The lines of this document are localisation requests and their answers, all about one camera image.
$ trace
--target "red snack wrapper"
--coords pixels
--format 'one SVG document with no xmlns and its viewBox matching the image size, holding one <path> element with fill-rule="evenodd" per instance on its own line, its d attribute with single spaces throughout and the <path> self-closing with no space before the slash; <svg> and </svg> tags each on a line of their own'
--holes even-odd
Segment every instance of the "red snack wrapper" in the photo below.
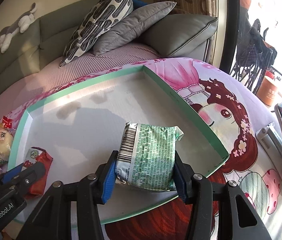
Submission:
<svg viewBox="0 0 282 240">
<path fill-rule="evenodd" d="M 44 164 L 45 167 L 45 174 L 44 176 L 39 179 L 36 183 L 34 183 L 28 191 L 27 197 L 34 197 L 37 195 L 43 195 L 45 185 L 47 183 L 47 176 L 49 173 L 49 169 L 53 158 L 47 153 L 46 150 L 38 147 L 31 147 L 26 154 L 25 161 L 23 163 L 22 170 L 30 167 L 36 162 L 41 162 Z"/>
<path fill-rule="evenodd" d="M 4 128 L 12 128 L 12 119 L 7 118 L 6 116 L 3 116 L 2 118 L 2 126 Z"/>
</svg>

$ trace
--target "stuffed toy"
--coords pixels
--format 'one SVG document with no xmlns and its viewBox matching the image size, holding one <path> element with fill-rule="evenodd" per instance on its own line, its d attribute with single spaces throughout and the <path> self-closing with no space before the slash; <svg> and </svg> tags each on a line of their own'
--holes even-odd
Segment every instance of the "stuffed toy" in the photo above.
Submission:
<svg viewBox="0 0 282 240">
<path fill-rule="evenodd" d="M 11 26 L 4 27 L 0 31 L 0 48 L 1 53 L 7 51 L 10 46 L 11 39 L 19 31 L 24 33 L 31 23 L 34 22 L 33 13 L 37 10 L 35 3 L 31 5 L 31 9 L 23 13 Z"/>
</svg>

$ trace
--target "pink bedsheet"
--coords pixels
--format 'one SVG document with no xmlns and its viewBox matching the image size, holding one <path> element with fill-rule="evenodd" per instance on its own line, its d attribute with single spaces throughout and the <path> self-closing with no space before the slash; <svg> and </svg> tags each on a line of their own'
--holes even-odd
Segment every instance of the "pink bedsheet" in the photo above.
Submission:
<svg viewBox="0 0 282 240">
<path fill-rule="evenodd" d="M 272 239 L 282 239 L 282 181 L 255 132 L 276 118 L 261 101 L 231 76 L 190 58 L 155 59 L 89 74 L 36 96 L 8 114 L 17 127 L 25 109 L 57 91 L 96 76 L 145 65 L 160 76 L 210 125 L 230 154 L 229 160 L 209 177 L 225 183 L 235 180 L 262 218 Z M 213 207 L 216 239 L 218 207 Z M 179 199 L 127 220 L 103 227 L 105 239 L 183 239 L 190 207 Z"/>
<path fill-rule="evenodd" d="M 119 65 L 155 58 L 159 58 L 159 55 L 151 47 L 133 42 L 99 56 L 87 52 L 62 68 L 59 67 L 61 57 L 57 58 L 39 73 L 17 81 L 0 95 L 0 118 L 36 96 L 76 78 Z"/>
</svg>

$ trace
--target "green printed wrapper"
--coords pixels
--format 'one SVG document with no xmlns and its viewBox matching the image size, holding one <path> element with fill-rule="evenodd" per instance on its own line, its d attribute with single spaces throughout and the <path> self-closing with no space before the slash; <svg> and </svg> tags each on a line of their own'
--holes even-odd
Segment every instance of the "green printed wrapper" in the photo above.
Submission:
<svg viewBox="0 0 282 240">
<path fill-rule="evenodd" d="M 175 142 L 182 136 L 177 126 L 127 123 L 116 162 L 118 179 L 143 189 L 170 190 Z"/>
</svg>

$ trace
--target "blue gripper pad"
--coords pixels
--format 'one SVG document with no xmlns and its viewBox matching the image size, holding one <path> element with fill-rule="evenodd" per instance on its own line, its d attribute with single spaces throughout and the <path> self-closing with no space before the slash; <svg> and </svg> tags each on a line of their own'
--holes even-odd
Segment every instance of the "blue gripper pad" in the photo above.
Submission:
<svg viewBox="0 0 282 240">
<path fill-rule="evenodd" d="M 175 163 L 173 167 L 173 180 L 176 187 L 176 191 L 183 202 L 188 198 L 186 192 L 186 182 L 180 172 L 179 166 Z"/>
<path fill-rule="evenodd" d="M 108 173 L 106 174 L 105 181 L 103 183 L 103 192 L 101 199 L 104 204 L 111 197 L 114 188 L 115 179 L 116 179 L 116 174 L 114 172 L 115 163 L 116 161 L 114 160 L 110 166 Z"/>
<path fill-rule="evenodd" d="M 12 178 L 17 176 L 21 172 L 22 166 L 23 166 L 23 163 L 14 167 L 12 170 L 7 171 L 6 174 L 4 175 L 3 179 L 2 179 L 3 184 L 6 184 L 10 180 L 12 180 Z"/>
</svg>

